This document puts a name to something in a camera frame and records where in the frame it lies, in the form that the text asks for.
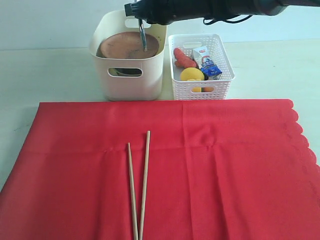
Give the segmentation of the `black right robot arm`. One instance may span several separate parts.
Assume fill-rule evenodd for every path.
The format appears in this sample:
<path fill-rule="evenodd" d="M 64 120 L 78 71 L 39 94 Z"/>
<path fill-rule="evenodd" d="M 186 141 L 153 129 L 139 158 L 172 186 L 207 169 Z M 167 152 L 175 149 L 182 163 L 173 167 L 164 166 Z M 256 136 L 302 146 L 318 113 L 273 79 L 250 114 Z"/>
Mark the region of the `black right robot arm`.
<path fill-rule="evenodd" d="M 138 0 L 124 5 L 125 15 L 148 24 L 203 18 L 225 22 L 241 15 L 276 16 L 289 6 L 319 7 L 318 0 Z"/>

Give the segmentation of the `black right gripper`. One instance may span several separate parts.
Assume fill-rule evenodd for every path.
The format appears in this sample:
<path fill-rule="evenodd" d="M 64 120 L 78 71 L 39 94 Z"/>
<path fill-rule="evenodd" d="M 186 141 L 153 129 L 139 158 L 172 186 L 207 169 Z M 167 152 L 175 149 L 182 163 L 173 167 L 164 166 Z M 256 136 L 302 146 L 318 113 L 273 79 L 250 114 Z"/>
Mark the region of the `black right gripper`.
<path fill-rule="evenodd" d="M 173 22 L 203 18 L 208 15 L 207 0 L 148 0 L 124 5 L 126 17 L 145 19 L 149 24 L 170 25 Z"/>

